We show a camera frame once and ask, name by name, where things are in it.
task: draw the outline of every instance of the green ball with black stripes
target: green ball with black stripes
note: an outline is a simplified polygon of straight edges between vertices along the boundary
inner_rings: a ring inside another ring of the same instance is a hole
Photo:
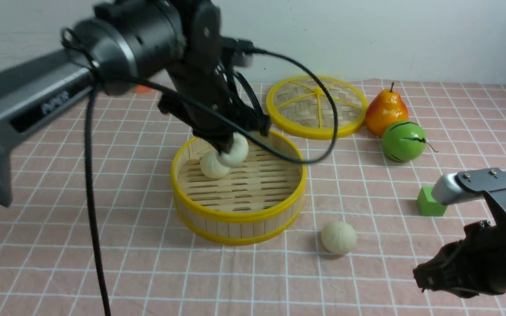
[[[409,120],[391,124],[382,135],[382,150],[394,162],[409,162],[419,157],[426,144],[423,128]]]

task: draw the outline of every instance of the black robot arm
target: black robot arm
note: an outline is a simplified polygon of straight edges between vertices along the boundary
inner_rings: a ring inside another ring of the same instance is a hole
[[[177,92],[247,131],[266,135],[270,120],[237,95],[234,66],[247,66],[247,40],[220,34],[220,10],[210,0],[117,0],[94,6],[94,17],[62,32],[64,48],[0,72],[0,205],[12,204],[12,150],[96,87],[109,96],[166,70]],[[164,94],[158,107],[195,135],[228,152],[233,130],[196,107]]]
[[[460,298],[506,292],[506,172],[499,168],[445,174],[433,198],[444,205],[483,198],[495,220],[464,227],[465,238],[443,246],[413,270],[419,288]]]

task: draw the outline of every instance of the green cube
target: green cube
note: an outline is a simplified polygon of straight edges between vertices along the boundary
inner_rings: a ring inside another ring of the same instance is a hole
[[[417,197],[417,205],[422,216],[443,216],[447,206],[439,204],[430,194],[432,187],[422,187]]]

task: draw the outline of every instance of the bamboo steamer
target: bamboo steamer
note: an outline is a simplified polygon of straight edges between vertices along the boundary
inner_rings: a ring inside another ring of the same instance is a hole
[[[353,85],[318,76],[337,107],[337,137],[349,136],[363,126],[368,101]],[[283,80],[267,95],[267,113],[273,123],[288,134],[311,140],[333,136],[333,110],[322,88],[309,76]]]
[[[285,136],[254,134],[264,144],[301,158]],[[200,158],[212,149],[201,138],[189,140],[171,166],[174,202],[182,222],[193,232],[221,244],[269,240],[297,218],[304,204],[307,167],[291,164],[249,143],[249,155],[225,177],[212,180],[200,170]]]

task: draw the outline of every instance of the white wall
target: white wall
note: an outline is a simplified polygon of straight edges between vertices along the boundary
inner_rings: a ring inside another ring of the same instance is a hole
[[[318,74],[506,83],[506,0],[213,1],[226,35],[249,38]],[[60,28],[90,16],[96,2],[0,0],[0,68],[58,48]],[[301,73],[266,57],[243,72],[252,82]]]

